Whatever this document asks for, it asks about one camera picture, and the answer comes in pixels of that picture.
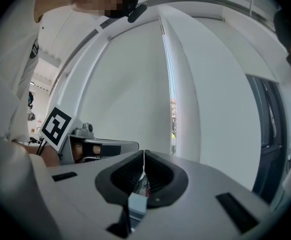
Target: white surface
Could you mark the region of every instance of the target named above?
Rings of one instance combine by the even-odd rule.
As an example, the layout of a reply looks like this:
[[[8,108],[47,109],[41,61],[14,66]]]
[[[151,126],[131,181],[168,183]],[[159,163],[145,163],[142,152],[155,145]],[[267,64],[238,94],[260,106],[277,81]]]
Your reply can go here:
[[[223,8],[225,21],[237,29],[266,62],[279,82],[287,124],[287,154],[291,143],[291,67],[286,61],[287,52],[276,35],[259,22],[229,8]]]
[[[70,75],[66,78],[63,91],[57,102],[65,112],[75,116],[78,114],[86,84],[108,42],[106,35],[98,34],[94,41],[85,49],[74,65]]]
[[[208,17],[220,17],[223,12],[223,6],[206,2],[194,2],[194,1],[181,1],[171,2],[167,5],[172,6],[184,13],[191,16],[208,16]],[[124,31],[128,31],[134,27],[137,27],[143,23],[158,19],[158,6],[149,7],[134,23],[129,23],[126,18],[117,20],[115,23],[107,26],[104,32],[113,37]]]
[[[191,69],[200,117],[200,162],[251,190],[259,168],[261,129],[242,68],[200,22],[166,5],[160,10],[181,42]]]
[[[250,0],[228,1],[237,3],[246,8],[249,8],[250,5]],[[203,3],[200,2],[198,2],[197,5],[194,5],[193,3],[196,2],[178,2],[178,4],[182,4],[182,8],[178,9],[188,14],[201,14],[202,11],[204,11],[203,13],[205,14],[210,14],[207,7],[220,7],[220,5],[212,3],[206,4],[206,6],[202,5]],[[276,9],[277,4],[273,0],[254,0],[253,10],[268,20],[273,19]],[[146,16],[147,14],[148,13],[146,12],[145,15],[142,15],[141,18],[136,21],[136,24],[143,20],[149,20],[150,17]],[[99,17],[80,12],[74,12],[70,6],[54,9],[48,13],[45,13],[42,18],[39,33],[40,48],[49,56],[57,60],[61,60],[62,65],[89,33],[91,33],[94,29],[97,29],[101,32],[103,31],[100,27],[100,24],[107,19],[108,18],[105,16]],[[121,26],[119,23],[120,20],[113,24],[115,26],[114,32],[119,33],[126,28],[127,19],[125,18],[123,21],[123,26]]]
[[[58,72],[59,69],[57,67],[40,57],[31,81],[35,86],[41,87],[50,93],[52,86],[54,85],[55,76]]]
[[[186,172],[189,184],[169,207],[148,209],[130,240],[239,239],[240,231],[216,199],[223,193],[231,193],[256,220],[266,222],[270,213],[267,204],[220,171],[175,156],[167,160]]]
[[[84,192],[81,190],[78,191],[76,189],[80,188],[80,186],[82,186],[81,184],[74,184],[74,188],[72,188],[69,187],[69,184],[67,184],[69,182],[60,181],[59,183],[61,184],[57,184],[56,182],[54,182],[51,177],[51,173],[53,173],[53,171],[57,171],[57,173],[55,174],[66,173],[69,171],[68,166],[47,168],[44,164],[43,159],[40,156],[30,155],[30,159],[33,166],[37,186],[40,190],[45,205],[49,209],[51,216],[57,224],[62,239],[88,240],[91,239],[92,235],[97,235],[99,239],[114,239],[114,236],[104,230],[104,228],[100,225],[100,222],[98,220],[99,217],[94,216],[95,214],[89,214],[91,210],[93,212],[95,208],[98,208],[99,204],[105,205],[104,203],[106,202],[100,194],[96,194],[94,198],[87,198],[87,196],[91,196],[91,188],[86,188],[87,192]],[[80,172],[78,172],[78,175],[82,176],[84,175],[84,172],[80,170]],[[73,177],[68,180],[72,181],[77,179],[76,177]],[[81,205],[84,204],[83,201],[88,200],[89,207],[87,206],[87,203],[85,203],[86,206],[83,205],[84,209],[82,209],[82,207],[78,208],[78,205],[76,205],[76,202],[74,200],[77,200],[78,203]],[[114,206],[113,204],[108,203],[107,205],[111,208]],[[118,213],[117,210],[119,209],[119,206],[118,208],[114,207],[113,213]],[[105,216],[105,218],[108,220],[113,219],[111,216]]]
[[[49,55],[48,53],[44,52],[41,49],[39,50],[39,57],[56,68],[60,66],[60,60]]]
[[[266,62],[249,41],[226,22],[208,18],[196,18],[212,31],[230,50],[246,75],[277,82]]]
[[[170,58],[176,101],[176,152],[177,157],[200,161],[200,115],[196,87],[191,69],[175,31],[161,16],[165,33],[166,52]]]
[[[169,79],[157,21],[111,41],[87,83],[80,111],[97,138],[136,141],[140,150],[169,153]]]
[[[55,126],[55,124],[53,123],[54,119],[55,119],[54,117],[51,117],[51,120],[49,121],[49,123],[47,124],[45,128],[49,133],[51,133],[52,129]]]
[[[50,112],[58,102],[58,99],[61,97],[61,94],[64,90],[65,84],[67,80],[67,75],[63,73],[58,79],[53,91],[50,94],[50,99],[48,102],[48,112]]]

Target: window frame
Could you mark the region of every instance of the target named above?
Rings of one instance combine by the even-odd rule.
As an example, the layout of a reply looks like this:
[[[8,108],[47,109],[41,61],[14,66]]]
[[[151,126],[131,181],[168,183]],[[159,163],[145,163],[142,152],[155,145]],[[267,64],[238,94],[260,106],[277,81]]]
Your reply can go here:
[[[263,118],[260,120],[268,122],[266,124],[268,129],[266,131],[270,134],[268,145],[261,146],[259,168],[252,191],[270,204],[280,186],[287,159],[286,115],[278,85],[255,76],[251,77],[258,83],[257,87],[259,92],[265,94],[265,100],[263,99],[262,106],[268,108],[266,109],[268,115],[263,113]],[[272,128],[271,112],[275,130]]]
[[[261,148],[265,148],[270,145],[270,117],[266,116],[269,115],[270,112],[269,107],[267,106],[266,94],[261,79],[249,75],[246,77],[251,86],[258,107],[261,127]]]

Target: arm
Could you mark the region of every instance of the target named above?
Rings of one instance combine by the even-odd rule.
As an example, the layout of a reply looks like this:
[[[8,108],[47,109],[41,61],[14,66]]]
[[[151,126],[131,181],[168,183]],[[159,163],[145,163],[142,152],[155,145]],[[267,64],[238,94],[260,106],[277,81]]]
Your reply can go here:
[[[27,146],[23,145],[17,141],[13,141],[14,144],[22,146],[29,154],[36,154],[39,146]],[[45,146],[41,157],[46,165],[46,167],[55,167],[60,165],[60,161],[55,149],[51,146]]]

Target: black cap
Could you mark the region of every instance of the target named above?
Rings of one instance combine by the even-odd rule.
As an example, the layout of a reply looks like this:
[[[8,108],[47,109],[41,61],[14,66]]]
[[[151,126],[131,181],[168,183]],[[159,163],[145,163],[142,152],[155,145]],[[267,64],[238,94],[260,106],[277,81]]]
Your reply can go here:
[[[274,15],[273,23],[278,40],[288,52],[286,61],[291,66],[291,21],[283,10],[279,10]]]
[[[128,17],[137,7],[139,0],[123,0],[122,10],[111,10],[109,15],[106,15],[112,19],[119,19]]]

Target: white shirt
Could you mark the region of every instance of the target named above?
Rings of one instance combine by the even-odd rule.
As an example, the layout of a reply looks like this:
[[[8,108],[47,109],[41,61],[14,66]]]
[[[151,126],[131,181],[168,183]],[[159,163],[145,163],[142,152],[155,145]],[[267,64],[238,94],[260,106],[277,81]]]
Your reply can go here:
[[[15,0],[0,19],[0,138],[29,139],[30,82],[39,60],[36,0]]]

